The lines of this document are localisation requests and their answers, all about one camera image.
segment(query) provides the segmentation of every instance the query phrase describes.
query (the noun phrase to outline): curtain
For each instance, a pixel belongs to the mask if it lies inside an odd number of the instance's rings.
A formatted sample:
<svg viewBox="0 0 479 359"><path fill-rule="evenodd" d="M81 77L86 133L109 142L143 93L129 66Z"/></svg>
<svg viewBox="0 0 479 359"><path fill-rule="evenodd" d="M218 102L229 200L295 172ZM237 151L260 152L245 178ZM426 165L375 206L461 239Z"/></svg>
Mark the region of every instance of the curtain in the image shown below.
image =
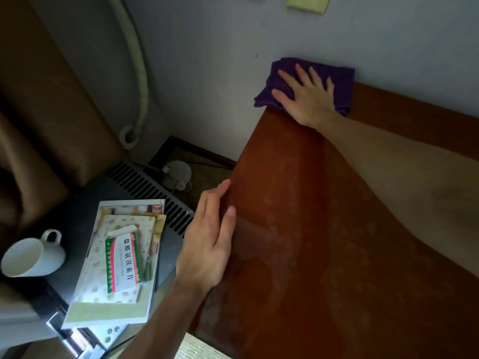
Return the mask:
<svg viewBox="0 0 479 359"><path fill-rule="evenodd" d="M0 0L0 48L3 255L22 230L125 151L27 0Z"/></svg>

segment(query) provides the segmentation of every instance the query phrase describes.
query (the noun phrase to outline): left hand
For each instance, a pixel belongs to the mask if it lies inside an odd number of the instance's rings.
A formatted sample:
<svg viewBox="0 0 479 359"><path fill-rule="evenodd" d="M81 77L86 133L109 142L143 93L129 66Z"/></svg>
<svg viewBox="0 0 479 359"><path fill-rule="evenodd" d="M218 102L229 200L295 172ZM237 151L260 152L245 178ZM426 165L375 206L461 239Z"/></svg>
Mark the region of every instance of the left hand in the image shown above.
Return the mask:
<svg viewBox="0 0 479 359"><path fill-rule="evenodd" d="M225 180L217 188L201 193L176 263L177 284L186 289L199 289L203 295L219 284L230 258L236 209L230 206L221 225L219 222L220 199L230 184L230 180Z"/></svg>

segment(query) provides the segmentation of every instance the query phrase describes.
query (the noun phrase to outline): forearm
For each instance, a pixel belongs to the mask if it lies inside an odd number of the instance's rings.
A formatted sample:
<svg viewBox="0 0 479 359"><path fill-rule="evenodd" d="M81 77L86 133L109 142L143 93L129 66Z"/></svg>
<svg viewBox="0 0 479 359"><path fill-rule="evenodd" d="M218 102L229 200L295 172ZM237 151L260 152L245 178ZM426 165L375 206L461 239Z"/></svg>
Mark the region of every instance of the forearm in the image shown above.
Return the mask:
<svg viewBox="0 0 479 359"><path fill-rule="evenodd" d="M416 237L479 277L479 163L331 114L314 126Z"/></svg>
<svg viewBox="0 0 479 359"><path fill-rule="evenodd" d="M120 359L173 358L204 297L201 290L175 281Z"/></svg>

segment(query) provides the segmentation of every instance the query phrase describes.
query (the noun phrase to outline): cleaning cloth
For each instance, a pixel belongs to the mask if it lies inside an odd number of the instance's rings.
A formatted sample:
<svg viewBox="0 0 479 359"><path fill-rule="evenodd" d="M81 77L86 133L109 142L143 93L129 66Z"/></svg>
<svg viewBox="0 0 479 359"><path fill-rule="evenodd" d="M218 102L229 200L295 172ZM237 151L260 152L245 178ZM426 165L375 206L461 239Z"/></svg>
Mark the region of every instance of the cleaning cloth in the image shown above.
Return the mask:
<svg viewBox="0 0 479 359"><path fill-rule="evenodd" d="M266 87L254 99L255 107L272 107L279 110L284 110L281 103L274 99L271 91L276 89L284 92L290 99L294 98L293 90L286 84L286 82L278 74L281 69L289 75L296 78L297 76L295 65L298 63L306 72L312 66L314 70L321 77L323 86L326 88L326 80L331 77L334 84L334 107L336 111L343 116L347 116L351 110L351 101L353 99L353 87L355 81L355 69L347 67L328 66L326 64L309 62L307 60L298 58L281 58L271 65L271 73L266 80Z"/></svg>

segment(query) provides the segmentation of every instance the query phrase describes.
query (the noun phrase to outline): coffee mug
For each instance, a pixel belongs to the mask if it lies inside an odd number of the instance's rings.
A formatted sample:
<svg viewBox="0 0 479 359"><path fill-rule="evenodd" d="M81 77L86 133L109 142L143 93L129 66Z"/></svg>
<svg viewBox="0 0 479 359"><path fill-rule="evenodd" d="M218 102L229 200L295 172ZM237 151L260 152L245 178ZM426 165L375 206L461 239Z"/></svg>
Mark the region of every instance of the coffee mug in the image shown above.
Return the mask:
<svg viewBox="0 0 479 359"><path fill-rule="evenodd" d="M55 233L55 241L48 236ZM65 251L60 246L61 233L47 229L40 239L25 238L11 246L1 260L1 271L7 277L45 276L65 261Z"/></svg>

